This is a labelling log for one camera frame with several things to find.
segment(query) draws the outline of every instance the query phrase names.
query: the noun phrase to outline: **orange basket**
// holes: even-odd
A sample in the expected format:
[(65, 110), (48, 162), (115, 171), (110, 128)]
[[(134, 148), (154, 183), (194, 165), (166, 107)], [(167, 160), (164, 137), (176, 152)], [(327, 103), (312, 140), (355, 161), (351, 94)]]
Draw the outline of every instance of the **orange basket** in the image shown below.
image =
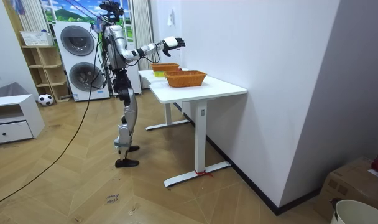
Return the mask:
[(160, 64), (151, 64), (153, 72), (170, 72), (177, 71), (179, 64), (176, 63), (160, 63)]
[(207, 74), (199, 71), (165, 72), (171, 87), (201, 86)]

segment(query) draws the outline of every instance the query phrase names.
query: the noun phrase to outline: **baseboard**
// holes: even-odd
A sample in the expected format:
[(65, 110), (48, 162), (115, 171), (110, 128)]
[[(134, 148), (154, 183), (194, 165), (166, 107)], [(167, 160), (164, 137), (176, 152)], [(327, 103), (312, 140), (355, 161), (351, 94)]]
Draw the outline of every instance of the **baseboard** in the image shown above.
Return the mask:
[[(181, 111), (181, 107), (174, 103), (174, 105), (178, 108), (178, 110)], [(186, 117), (187, 120), (190, 121), (190, 123), (193, 125), (193, 126), (196, 126), (195, 122), (193, 122), (192, 119), (189, 118), (188, 115), (186, 115), (185, 113), (183, 114), (184, 117)], [(208, 141), (208, 143), (210, 143), (214, 149), (219, 153), (219, 155), (221, 155), (225, 161), (228, 161), (230, 164), (231, 164), (231, 167), (240, 175), (240, 177), (249, 185), (249, 187), (258, 195), (259, 198), (261, 198), (261, 200), (269, 207), (269, 209), (275, 214), (275, 215), (280, 215), (282, 214), (283, 212), (286, 212), (288, 210), (290, 210), (291, 208), (294, 208), (296, 207), (297, 205), (300, 205), (301, 203), (303, 202), (306, 202), (307, 200), (317, 196), (320, 192), (320, 189), (317, 189), (317, 190), (314, 190), (312, 192), (310, 192), (309, 194), (306, 194), (286, 205), (283, 205), (281, 207), (278, 207), (276, 206), (270, 198), (268, 198), (268, 196), (266, 196), (266, 194), (231, 160), (231, 158), (229, 158), (228, 155), (225, 154), (225, 152), (222, 151), (222, 149), (220, 147), (217, 146), (217, 144), (215, 144), (215, 142), (206, 135), (206, 140)]]

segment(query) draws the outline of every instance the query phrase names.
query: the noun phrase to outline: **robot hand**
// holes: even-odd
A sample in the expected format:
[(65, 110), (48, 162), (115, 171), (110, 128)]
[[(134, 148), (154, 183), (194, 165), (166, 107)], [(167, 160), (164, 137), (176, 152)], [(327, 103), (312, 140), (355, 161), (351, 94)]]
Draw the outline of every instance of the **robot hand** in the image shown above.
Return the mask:
[(170, 53), (168, 52), (169, 50), (185, 46), (185, 41), (183, 41), (183, 39), (180, 37), (167, 37), (166, 39), (162, 40), (161, 43), (164, 45), (163, 53), (168, 57), (171, 57)]

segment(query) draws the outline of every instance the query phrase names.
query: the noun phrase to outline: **white wall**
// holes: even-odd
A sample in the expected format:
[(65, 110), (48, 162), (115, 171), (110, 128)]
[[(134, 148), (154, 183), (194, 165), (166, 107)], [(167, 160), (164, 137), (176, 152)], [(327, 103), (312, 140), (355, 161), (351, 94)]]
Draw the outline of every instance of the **white wall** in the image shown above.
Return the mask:
[[(171, 1), (157, 1), (167, 4)], [(209, 101), (207, 135), (276, 204), (311, 100), (338, 0), (182, 1), (183, 64), (247, 88)], [(158, 35), (165, 35), (157, 8)], [(185, 112), (191, 116), (192, 108)]]
[(281, 205), (378, 153), (378, 0), (341, 1)]
[[(150, 9), (153, 25), (153, 37), (154, 42), (158, 42), (166, 37), (181, 37), (182, 25), (181, 25), (181, 1), (180, 0), (166, 0), (166, 1), (150, 1)], [(173, 11), (174, 25), (168, 26), (167, 19)], [(160, 63), (177, 63), (181, 67), (184, 66), (182, 61), (182, 51), (184, 49), (171, 50), (171, 57), (165, 56), (160, 52)]]
[(39, 96), (2, 1), (0, 1), (0, 78), (2, 81), (17, 82), (35, 98)]

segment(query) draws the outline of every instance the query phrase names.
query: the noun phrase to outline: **wooden floor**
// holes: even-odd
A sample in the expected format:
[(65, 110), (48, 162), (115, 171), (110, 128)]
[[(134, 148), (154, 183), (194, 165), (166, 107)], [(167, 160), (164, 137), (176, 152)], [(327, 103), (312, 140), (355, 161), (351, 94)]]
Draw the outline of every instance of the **wooden floor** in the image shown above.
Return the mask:
[[(163, 181), (194, 169), (191, 124), (145, 131), (164, 121), (164, 107), (145, 91), (129, 154), (140, 160), (116, 169), (113, 146), (122, 103), (90, 103), (77, 137), (62, 158), (26, 188), (0, 203), (0, 223), (328, 223), (307, 202), (275, 217), (232, 168), (166, 189)], [(75, 133), (86, 103), (40, 108), (45, 129), (37, 139), (0, 145), (0, 199), (49, 166)], [(172, 107), (173, 120), (182, 119)], [(222, 161), (206, 146), (206, 165)]]

